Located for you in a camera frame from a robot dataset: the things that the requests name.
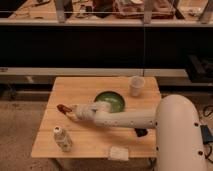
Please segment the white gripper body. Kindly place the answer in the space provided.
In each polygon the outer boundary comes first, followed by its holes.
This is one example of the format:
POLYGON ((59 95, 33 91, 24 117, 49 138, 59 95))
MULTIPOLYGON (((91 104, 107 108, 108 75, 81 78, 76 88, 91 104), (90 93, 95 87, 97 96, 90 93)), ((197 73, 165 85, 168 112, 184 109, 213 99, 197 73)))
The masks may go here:
POLYGON ((78 104, 73 106, 73 112, 79 120, 92 120, 98 111, 110 112, 110 104, 98 101, 91 104, 78 104))

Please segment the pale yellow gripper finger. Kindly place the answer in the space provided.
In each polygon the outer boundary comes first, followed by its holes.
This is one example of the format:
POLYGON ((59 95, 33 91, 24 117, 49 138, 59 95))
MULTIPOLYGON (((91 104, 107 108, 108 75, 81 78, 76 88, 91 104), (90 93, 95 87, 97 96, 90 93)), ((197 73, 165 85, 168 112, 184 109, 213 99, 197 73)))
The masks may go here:
POLYGON ((71 118, 71 119, 74 119, 74 118, 75 118, 75 115, 74 115, 74 114, 68 114, 67 116, 68 116, 68 118, 71 118))
POLYGON ((75 108, 76 108, 76 106, 74 105, 74 106, 69 106, 69 109, 71 110, 71 111, 74 111, 75 110, 75 108))

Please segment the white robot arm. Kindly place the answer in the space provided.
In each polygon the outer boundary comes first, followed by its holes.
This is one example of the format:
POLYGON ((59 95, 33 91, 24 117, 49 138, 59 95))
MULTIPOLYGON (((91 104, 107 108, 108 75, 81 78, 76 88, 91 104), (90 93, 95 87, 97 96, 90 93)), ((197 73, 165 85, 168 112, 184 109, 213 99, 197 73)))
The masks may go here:
POLYGON ((93 102, 72 111, 98 126, 155 129, 158 171, 207 171, 198 111, 182 95, 168 95, 151 109, 110 113, 107 102, 93 102))

